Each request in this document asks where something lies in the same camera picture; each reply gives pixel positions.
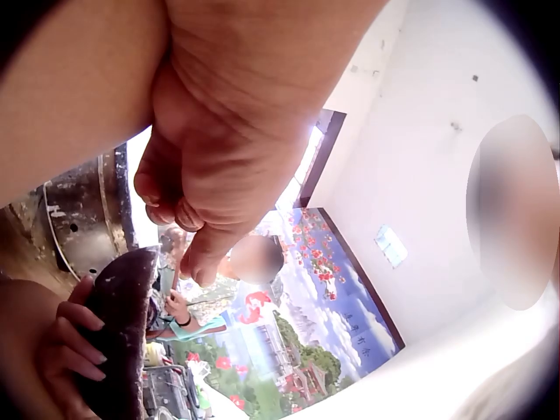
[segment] red fish painting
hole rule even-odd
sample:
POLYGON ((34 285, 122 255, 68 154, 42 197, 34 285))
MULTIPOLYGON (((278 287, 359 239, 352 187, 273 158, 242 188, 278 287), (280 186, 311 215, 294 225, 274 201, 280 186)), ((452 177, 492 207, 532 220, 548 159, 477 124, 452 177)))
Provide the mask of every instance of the red fish painting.
POLYGON ((249 324, 256 323, 261 318, 262 316, 260 315, 260 308, 256 307, 256 308, 249 308, 249 316, 247 318, 245 317, 245 315, 242 314, 237 319, 242 324, 249 325, 249 324))
POLYGON ((261 307, 264 306, 265 303, 271 303, 272 300, 270 300, 270 297, 268 297, 268 292, 254 292, 254 293, 250 293, 245 297, 245 304, 247 305, 247 307, 252 306, 253 305, 253 300, 257 300, 259 301, 261 307))

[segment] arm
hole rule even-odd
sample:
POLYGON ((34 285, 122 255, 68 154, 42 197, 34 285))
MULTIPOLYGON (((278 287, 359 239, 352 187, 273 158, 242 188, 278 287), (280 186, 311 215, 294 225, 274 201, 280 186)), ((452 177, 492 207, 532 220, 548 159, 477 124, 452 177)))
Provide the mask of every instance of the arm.
POLYGON ((0 207, 151 124, 167 42, 163 1, 58 2, 0 75, 0 207))

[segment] window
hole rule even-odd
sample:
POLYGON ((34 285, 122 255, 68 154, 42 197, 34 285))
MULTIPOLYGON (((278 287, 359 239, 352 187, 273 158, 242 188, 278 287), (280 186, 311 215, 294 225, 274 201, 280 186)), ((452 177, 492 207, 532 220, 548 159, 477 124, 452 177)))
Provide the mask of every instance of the window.
POLYGON ((323 139, 323 133, 317 127, 313 127, 311 136, 309 137, 309 143, 307 144, 307 149, 303 158, 301 159, 300 166, 293 178, 290 180, 288 187, 276 201, 276 208, 278 210, 289 211, 293 208, 294 203, 300 196, 301 188, 309 174, 311 166, 313 164, 317 149, 321 145, 321 140, 323 139))
POLYGON ((403 243, 397 237, 393 229, 387 225, 381 226, 375 242, 383 251, 383 254, 389 260, 393 268, 397 268, 408 256, 408 251, 403 243))

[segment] white wall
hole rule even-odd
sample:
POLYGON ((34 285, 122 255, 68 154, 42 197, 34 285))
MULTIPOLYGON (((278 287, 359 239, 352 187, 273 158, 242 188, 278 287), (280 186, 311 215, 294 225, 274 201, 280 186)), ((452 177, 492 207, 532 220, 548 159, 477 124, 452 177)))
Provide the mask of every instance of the white wall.
MULTIPOLYGON (((352 87, 349 101, 360 91, 352 87)), ((311 201, 330 214, 407 345, 493 293, 469 245, 466 182, 484 135, 516 114, 558 142, 557 114, 536 74, 485 10, 468 0, 410 2, 365 124, 352 126, 361 134, 339 145, 348 156, 333 150, 330 194, 311 201), (374 243, 383 223, 409 251, 395 270, 374 243)))
POLYGON ((343 170, 357 143, 360 130, 385 74, 385 67, 398 38, 407 5, 408 0, 391 0, 383 8, 363 37, 323 107, 347 115, 309 201, 309 207, 320 207, 328 200, 338 174, 343 170))

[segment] dark brown object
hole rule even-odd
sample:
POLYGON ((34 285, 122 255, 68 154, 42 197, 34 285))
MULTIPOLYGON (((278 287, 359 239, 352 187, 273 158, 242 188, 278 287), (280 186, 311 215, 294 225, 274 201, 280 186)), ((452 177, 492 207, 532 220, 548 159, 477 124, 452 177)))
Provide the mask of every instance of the dark brown object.
POLYGON ((95 278, 116 257, 137 248, 126 160, 126 146, 120 146, 42 188, 48 224, 62 260, 60 268, 77 279, 87 274, 95 278))
POLYGON ((115 259, 97 276, 86 302, 105 326, 80 332, 107 357, 99 366, 107 377, 96 382, 76 375, 76 384, 101 420, 143 418, 144 335, 158 255, 159 246, 150 246, 115 259))

